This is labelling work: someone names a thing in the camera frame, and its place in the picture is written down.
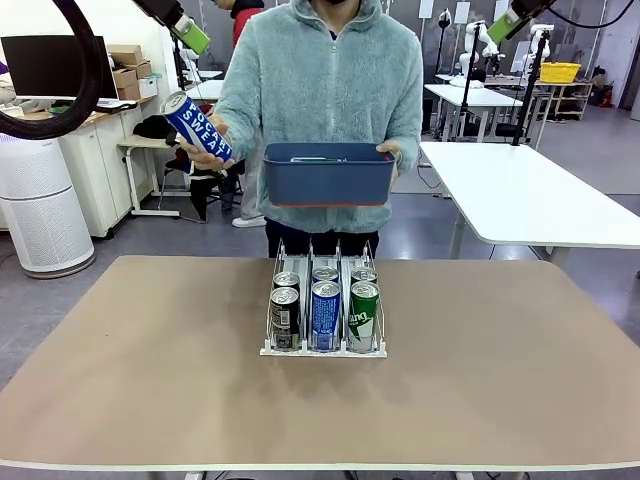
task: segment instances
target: blue container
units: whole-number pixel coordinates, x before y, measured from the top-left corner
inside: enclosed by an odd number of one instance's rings
[[[161,113],[191,145],[225,162],[231,159],[231,146],[186,93],[171,95],[162,106]]]
[[[265,150],[269,199],[282,207],[384,205],[395,163],[372,143],[274,143]]]

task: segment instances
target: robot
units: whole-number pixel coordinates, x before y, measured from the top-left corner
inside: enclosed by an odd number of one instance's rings
[[[462,73],[455,77],[451,82],[451,85],[455,87],[465,88],[467,85],[467,75],[469,73],[469,63],[471,62],[471,57],[473,56],[473,63],[475,64],[480,57],[476,52],[473,51],[473,43],[476,35],[476,28],[480,27],[480,33],[478,35],[478,40],[486,43],[487,46],[482,51],[482,56],[484,58],[492,58],[497,57],[501,58],[504,55],[500,55],[498,51],[498,45],[492,40],[487,31],[487,26],[484,23],[484,20],[480,20],[478,22],[473,22],[467,25],[466,28],[466,36],[464,38],[464,49],[465,53],[460,55],[460,66],[462,67]],[[469,84],[469,88],[484,88],[484,84],[478,80],[472,80]]]
[[[533,61],[536,58],[536,54],[538,53],[538,44],[540,43],[540,38],[542,38],[542,34],[544,32],[553,32],[553,25],[532,25],[531,26],[531,35],[533,35],[533,38],[531,39],[531,46],[530,46],[530,50],[531,53],[528,55],[525,55],[523,60],[522,60],[522,65],[523,65],[523,76],[525,78],[529,78],[529,75],[531,75],[531,70],[533,69]],[[549,48],[549,42],[546,43],[544,50],[542,51],[542,61],[544,62],[545,59],[551,55],[551,48]]]

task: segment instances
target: white cabinet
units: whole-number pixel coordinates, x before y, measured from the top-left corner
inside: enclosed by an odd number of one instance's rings
[[[94,237],[109,235],[132,208],[124,152],[118,143],[133,133],[142,121],[140,108],[103,117],[60,139],[71,181],[78,195],[89,233]],[[139,198],[151,192],[151,180],[144,162],[144,152],[134,162]]]
[[[120,220],[132,208],[129,176],[127,168],[122,161],[122,154],[117,147],[118,142],[124,140],[125,137],[120,116],[112,115],[106,119],[101,119],[96,122],[96,130],[98,132],[102,160],[109,178],[113,205],[116,208],[118,220]]]
[[[119,219],[95,124],[81,127],[62,137],[60,148],[89,234],[95,237],[107,236],[109,229]]]

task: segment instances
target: beverage can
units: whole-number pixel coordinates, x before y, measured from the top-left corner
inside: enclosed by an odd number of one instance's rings
[[[357,282],[351,287],[349,312],[349,350],[370,352],[373,349],[380,289],[372,282]]]
[[[295,272],[280,272],[273,277],[273,288],[291,287],[300,293],[300,276]]]
[[[338,283],[338,270],[333,267],[318,267],[313,270],[313,283],[336,282]]]
[[[351,271],[351,286],[358,282],[378,283],[378,274],[370,267],[354,268]]]
[[[335,350],[340,319],[340,286],[335,282],[320,281],[313,285],[311,294],[312,347],[320,351]]]
[[[277,288],[271,293],[270,320],[276,348],[298,348],[300,340],[300,294],[291,287]]]
[[[191,145],[225,162],[231,159],[231,145],[185,92],[171,95],[160,112]]]

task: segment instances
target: can lid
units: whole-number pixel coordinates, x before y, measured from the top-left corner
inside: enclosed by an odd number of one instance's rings
[[[187,98],[185,92],[175,92],[171,94],[160,111],[163,115],[171,115],[182,106],[185,98]]]
[[[351,287],[351,293],[360,298],[375,298],[380,294],[380,289],[375,283],[356,282]]]
[[[295,272],[280,272],[275,277],[273,277],[273,280],[276,283],[284,283],[289,285],[296,285],[300,283],[300,277]]]
[[[278,305],[289,305],[295,303],[300,298],[298,292],[291,287],[276,288],[271,294],[271,301]]]
[[[335,276],[338,275],[338,270],[333,267],[318,267],[313,270],[314,276]]]
[[[376,280],[378,278],[378,274],[373,268],[370,267],[359,267],[353,269],[351,272],[352,278],[357,278],[358,280],[371,281]]]
[[[330,298],[335,297],[340,293],[340,286],[336,282],[330,282],[328,280],[324,280],[322,282],[316,283],[313,288],[314,295],[317,295],[321,298]]]

